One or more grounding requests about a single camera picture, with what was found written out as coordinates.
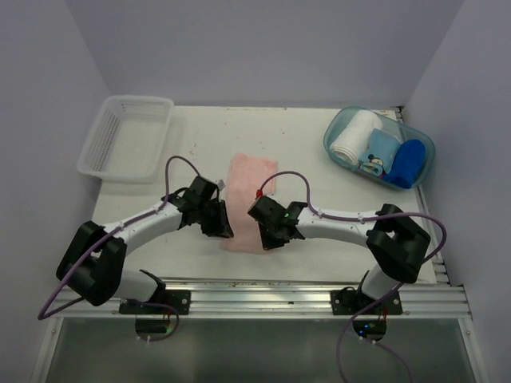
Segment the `pink towel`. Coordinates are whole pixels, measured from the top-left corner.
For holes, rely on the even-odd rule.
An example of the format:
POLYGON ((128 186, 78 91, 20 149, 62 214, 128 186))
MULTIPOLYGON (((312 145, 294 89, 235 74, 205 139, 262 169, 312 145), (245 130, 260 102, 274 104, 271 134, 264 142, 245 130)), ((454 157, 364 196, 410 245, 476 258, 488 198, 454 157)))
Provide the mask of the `pink towel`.
POLYGON ((258 223, 248 214, 261 184, 277 172, 274 160, 236 153, 231 160, 225 192, 228 220, 234 236, 224 239, 224 251, 263 254, 258 223))

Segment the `white plastic basket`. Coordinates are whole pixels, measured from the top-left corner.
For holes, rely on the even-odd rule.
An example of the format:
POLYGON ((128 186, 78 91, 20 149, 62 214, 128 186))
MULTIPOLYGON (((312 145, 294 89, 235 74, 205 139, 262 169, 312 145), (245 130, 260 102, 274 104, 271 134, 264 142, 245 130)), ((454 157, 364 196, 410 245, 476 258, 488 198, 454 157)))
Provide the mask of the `white plastic basket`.
POLYGON ((173 112, 168 98, 108 97, 89 130, 78 172, 107 182, 152 183, 173 112))

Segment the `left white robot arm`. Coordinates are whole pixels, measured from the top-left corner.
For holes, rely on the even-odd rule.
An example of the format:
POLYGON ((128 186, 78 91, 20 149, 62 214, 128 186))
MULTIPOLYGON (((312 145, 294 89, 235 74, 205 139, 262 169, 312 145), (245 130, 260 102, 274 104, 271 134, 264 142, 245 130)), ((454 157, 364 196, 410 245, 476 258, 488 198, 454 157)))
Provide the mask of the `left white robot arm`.
POLYGON ((234 236, 218 185, 203 176, 131 218, 106 225, 83 223, 56 276, 93 306, 121 298, 157 313, 170 303, 165 284, 146 270, 126 270, 125 260, 154 239, 193 224, 207 237, 234 236))

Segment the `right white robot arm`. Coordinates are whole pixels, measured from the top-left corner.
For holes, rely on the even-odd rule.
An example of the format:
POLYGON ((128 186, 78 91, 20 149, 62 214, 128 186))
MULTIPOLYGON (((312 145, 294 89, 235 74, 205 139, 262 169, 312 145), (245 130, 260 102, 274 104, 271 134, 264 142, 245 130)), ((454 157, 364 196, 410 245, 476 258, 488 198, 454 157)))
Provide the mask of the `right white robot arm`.
POLYGON ((385 203, 368 216, 347 217, 314 213, 306 203, 294 201, 287 207, 268 196, 260 196, 248 209, 259 226, 263 249, 283 247, 293 239, 331 239, 364 247, 376 265, 359 284, 357 307, 374 313, 384 303, 384 294, 398 284, 417 282, 430 235, 397 206, 385 203))

